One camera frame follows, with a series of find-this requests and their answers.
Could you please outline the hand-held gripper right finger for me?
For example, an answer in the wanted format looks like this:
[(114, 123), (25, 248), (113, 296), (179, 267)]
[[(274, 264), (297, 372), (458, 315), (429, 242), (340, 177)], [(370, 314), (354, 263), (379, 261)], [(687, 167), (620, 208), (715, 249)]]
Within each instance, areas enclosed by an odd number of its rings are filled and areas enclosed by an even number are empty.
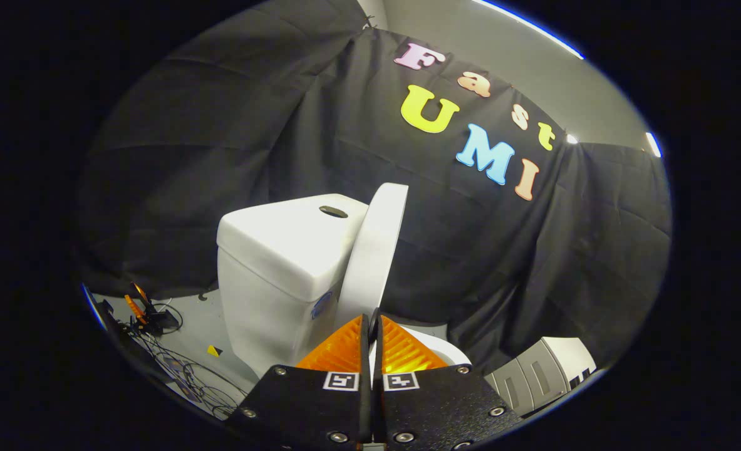
[(522, 422), (470, 363), (451, 365), (385, 315), (375, 338), (372, 439), (386, 450), (477, 450)]

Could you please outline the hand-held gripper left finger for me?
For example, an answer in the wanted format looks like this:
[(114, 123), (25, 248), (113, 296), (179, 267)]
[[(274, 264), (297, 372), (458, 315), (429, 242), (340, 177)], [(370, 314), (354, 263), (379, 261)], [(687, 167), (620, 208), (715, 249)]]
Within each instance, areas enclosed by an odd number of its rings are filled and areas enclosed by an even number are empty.
[(359, 450), (372, 440), (367, 315), (358, 315), (297, 365), (272, 365), (227, 417), (262, 450)]

